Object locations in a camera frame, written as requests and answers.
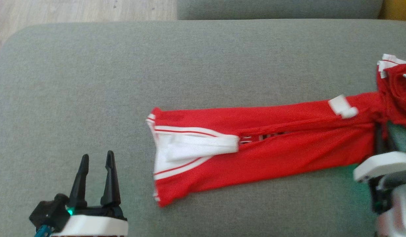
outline green led light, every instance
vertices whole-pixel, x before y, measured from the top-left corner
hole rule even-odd
[[[74,208],[67,208],[67,211],[70,213],[70,216],[74,214]]]

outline yellow object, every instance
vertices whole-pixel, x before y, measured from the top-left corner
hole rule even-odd
[[[385,0],[380,18],[406,21],[406,0]]]

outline white tag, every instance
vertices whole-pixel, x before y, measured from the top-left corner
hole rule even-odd
[[[356,107],[351,107],[344,95],[340,95],[329,100],[329,105],[336,115],[341,115],[343,119],[349,119],[358,114]]]

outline white plastic part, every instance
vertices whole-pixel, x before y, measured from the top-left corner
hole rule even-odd
[[[238,151],[239,137],[225,135],[215,137],[197,137],[192,135],[171,135],[166,150],[167,161],[195,159]]]
[[[336,115],[341,115],[343,119],[349,119],[358,114],[356,107],[351,107],[344,95],[340,95],[329,100],[329,105]]]
[[[377,218],[378,236],[406,237],[406,184],[392,191],[392,208]]]
[[[52,237],[65,236],[127,236],[128,222],[105,216],[74,215],[70,217],[60,233]]]
[[[354,170],[354,180],[366,182],[373,177],[406,171],[406,153],[392,151],[372,156]]]

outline gray cushion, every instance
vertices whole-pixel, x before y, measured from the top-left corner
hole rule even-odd
[[[179,20],[377,19],[383,0],[177,0]]]
[[[129,236],[372,236],[367,187],[335,168],[189,195],[159,209],[144,120],[165,110],[264,106],[376,89],[406,22],[243,20],[50,24],[0,55],[0,236],[33,236],[41,200],[69,194],[91,157],[99,204],[115,152]]]

